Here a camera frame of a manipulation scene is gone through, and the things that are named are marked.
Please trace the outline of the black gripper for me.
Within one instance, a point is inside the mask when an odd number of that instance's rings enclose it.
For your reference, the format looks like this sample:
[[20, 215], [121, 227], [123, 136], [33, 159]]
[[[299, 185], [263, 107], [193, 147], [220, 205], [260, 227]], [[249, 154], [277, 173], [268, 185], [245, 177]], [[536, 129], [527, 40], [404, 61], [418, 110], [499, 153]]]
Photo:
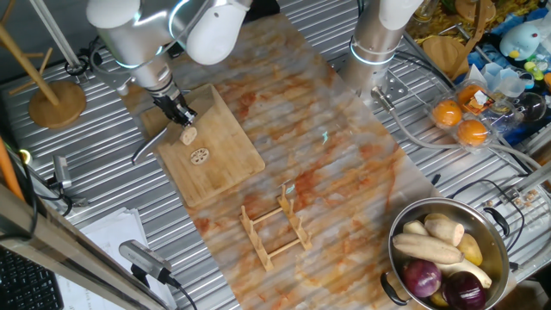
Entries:
[[182, 127], [190, 126], [197, 116], [180, 91], [172, 96], [154, 97], [154, 103], [170, 120]]

